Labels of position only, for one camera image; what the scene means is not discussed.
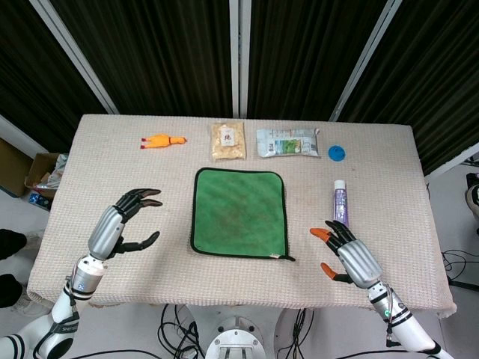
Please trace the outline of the right silver orange-tipped robot hand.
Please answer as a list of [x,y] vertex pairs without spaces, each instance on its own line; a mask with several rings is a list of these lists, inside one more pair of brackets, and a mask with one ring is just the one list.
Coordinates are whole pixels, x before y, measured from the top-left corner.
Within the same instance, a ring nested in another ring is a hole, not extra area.
[[339,221],[326,221],[326,228],[311,228],[310,233],[321,239],[340,260],[345,273],[337,273],[326,263],[320,268],[331,280],[354,283],[358,288],[369,289],[379,282],[382,268],[368,247],[357,239],[351,230]]

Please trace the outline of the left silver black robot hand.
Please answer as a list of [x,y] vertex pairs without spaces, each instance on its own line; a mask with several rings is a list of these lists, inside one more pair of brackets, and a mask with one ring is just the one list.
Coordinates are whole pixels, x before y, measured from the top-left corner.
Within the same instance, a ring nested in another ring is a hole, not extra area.
[[159,231],[151,234],[142,242],[124,242],[122,236],[125,224],[147,206],[161,206],[158,200],[150,196],[161,191],[153,188],[136,188],[124,194],[114,205],[109,206],[94,228],[89,240],[89,254],[100,261],[113,258],[116,254],[143,251],[150,247],[160,235]]

